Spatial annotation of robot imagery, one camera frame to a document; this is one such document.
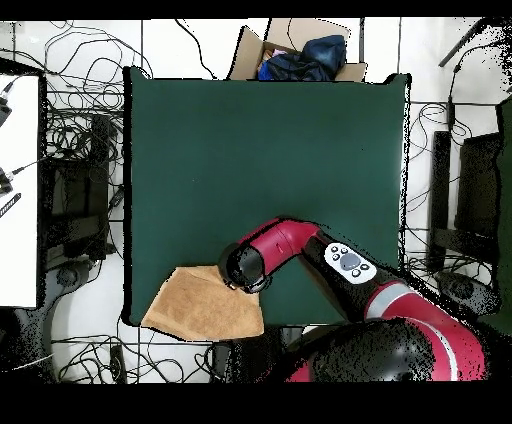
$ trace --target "cardboard box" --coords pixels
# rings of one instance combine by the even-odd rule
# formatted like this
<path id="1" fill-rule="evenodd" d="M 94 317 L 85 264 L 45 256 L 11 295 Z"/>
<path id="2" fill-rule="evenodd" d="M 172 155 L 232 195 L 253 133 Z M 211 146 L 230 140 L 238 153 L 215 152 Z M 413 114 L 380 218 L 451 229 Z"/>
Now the cardboard box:
<path id="1" fill-rule="evenodd" d="M 342 35 L 345 41 L 350 37 L 350 31 L 347 28 L 312 18 L 293 18 L 291 23 L 290 18 L 273 18 L 269 22 L 264 40 L 261 40 L 249 27 L 245 26 L 240 30 L 228 79 L 256 79 L 257 68 L 263 57 L 263 52 L 267 49 L 300 53 L 309 40 L 338 34 Z M 361 82 L 366 73 L 366 66 L 366 63 L 346 63 L 336 75 L 335 80 Z"/>

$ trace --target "dark blue cloth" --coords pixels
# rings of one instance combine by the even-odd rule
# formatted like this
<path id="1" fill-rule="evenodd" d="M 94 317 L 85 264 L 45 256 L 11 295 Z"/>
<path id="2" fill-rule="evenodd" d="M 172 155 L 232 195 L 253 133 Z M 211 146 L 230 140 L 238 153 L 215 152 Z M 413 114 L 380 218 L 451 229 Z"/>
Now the dark blue cloth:
<path id="1" fill-rule="evenodd" d="M 333 81 L 345 65 L 346 55 L 343 36 L 329 35 L 308 41 L 300 54 L 279 54 L 264 65 L 275 80 Z"/>
<path id="2" fill-rule="evenodd" d="M 272 75 L 268 71 L 267 62 L 268 62 L 268 60 L 263 62 L 263 64 L 261 65 L 260 71 L 258 72 L 258 79 L 260 81 L 270 81 L 272 79 Z"/>

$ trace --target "white table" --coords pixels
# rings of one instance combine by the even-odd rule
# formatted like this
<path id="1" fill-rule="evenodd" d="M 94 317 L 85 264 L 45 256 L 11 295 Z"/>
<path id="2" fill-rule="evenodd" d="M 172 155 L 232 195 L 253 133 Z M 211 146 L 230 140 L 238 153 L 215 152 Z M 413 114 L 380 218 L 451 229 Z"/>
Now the white table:
<path id="1" fill-rule="evenodd" d="M 0 91 L 12 79 L 0 75 Z M 0 127 L 0 167 L 8 173 L 37 160 L 38 77 L 16 80 L 7 105 L 12 112 Z M 0 197 L 2 207 L 21 193 L 21 199 L 0 218 L 0 306 L 36 306 L 37 171 L 38 164 L 23 170 L 11 181 L 13 191 Z"/>

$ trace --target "button panel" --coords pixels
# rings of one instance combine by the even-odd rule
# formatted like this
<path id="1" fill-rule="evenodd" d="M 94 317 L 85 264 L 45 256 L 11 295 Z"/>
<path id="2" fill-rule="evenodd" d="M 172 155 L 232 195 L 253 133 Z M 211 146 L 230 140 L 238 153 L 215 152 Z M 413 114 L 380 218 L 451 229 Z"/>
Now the button panel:
<path id="1" fill-rule="evenodd" d="M 329 244 L 325 249 L 324 258 L 332 268 L 352 284 L 365 283 L 377 274 L 377 268 L 374 265 L 342 243 Z"/>

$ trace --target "green tabletop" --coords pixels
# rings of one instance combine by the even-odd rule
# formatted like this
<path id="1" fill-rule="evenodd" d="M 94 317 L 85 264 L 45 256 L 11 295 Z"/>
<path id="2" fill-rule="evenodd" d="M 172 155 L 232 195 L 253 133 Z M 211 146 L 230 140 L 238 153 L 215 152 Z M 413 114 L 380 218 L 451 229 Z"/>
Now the green tabletop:
<path id="1" fill-rule="evenodd" d="M 133 324 L 176 266 L 217 263 L 277 215 L 322 223 L 398 266 L 407 75 L 385 84 L 147 80 L 132 68 L 130 77 Z M 341 319 L 298 259 L 261 303 L 266 324 Z"/>

